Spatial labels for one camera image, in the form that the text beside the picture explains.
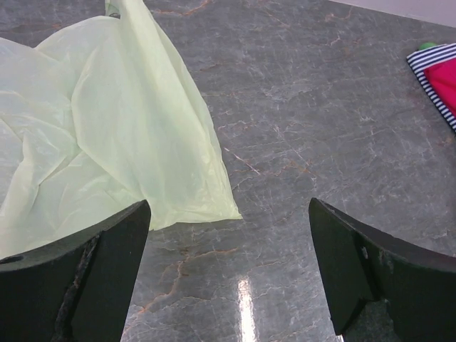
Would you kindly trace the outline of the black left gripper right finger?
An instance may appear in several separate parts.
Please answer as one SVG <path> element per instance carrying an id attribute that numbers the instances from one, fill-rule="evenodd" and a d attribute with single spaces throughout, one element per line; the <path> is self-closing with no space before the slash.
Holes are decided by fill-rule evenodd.
<path id="1" fill-rule="evenodd" d="M 313 198 L 314 251 L 336 335 L 385 302 L 401 341 L 455 340 L 455 258 L 396 238 Z"/>

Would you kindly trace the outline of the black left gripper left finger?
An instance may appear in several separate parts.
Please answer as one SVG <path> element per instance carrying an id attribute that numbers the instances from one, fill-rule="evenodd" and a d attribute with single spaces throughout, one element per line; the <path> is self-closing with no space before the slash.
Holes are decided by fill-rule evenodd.
<path id="1" fill-rule="evenodd" d="M 1 260 L 2 341 L 119 341 L 143 256 L 146 201 Z"/>

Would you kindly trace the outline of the pale green plastic bag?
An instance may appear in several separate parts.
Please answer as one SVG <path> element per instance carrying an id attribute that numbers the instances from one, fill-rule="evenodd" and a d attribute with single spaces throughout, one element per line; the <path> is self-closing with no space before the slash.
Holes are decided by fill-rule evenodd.
<path id="1" fill-rule="evenodd" d="M 241 217 L 209 114 L 142 1 L 1 40 L 1 256 L 146 200 L 151 229 Z"/>

